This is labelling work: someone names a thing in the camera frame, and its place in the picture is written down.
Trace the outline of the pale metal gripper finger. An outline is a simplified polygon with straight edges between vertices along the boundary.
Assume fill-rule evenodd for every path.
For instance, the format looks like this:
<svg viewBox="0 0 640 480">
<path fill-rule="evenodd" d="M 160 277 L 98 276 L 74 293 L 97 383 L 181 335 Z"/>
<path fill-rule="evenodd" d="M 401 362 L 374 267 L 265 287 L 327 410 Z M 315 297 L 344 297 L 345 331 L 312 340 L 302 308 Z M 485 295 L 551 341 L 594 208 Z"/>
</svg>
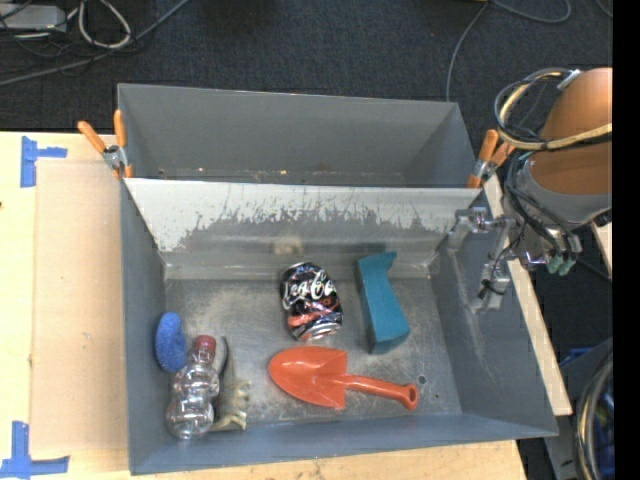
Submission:
<svg viewBox="0 0 640 480">
<path fill-rule="evenodd" d="M 472 206 L 455 212 L 455 223 L 448 232 L 447 248 L 457 251 L 469 234 L 482 234 L 501 226 L 500 218 L 489 218 L 487 208 Z"/>
<path fill-rule="evenodd" d="M 503 262 L 486 263 L 481 271 L 478 289 L 471 299 L 472 311 L 486 313 L 500 310 L 509 282 L 510 277 L 504 270 Z"/>
</svg>

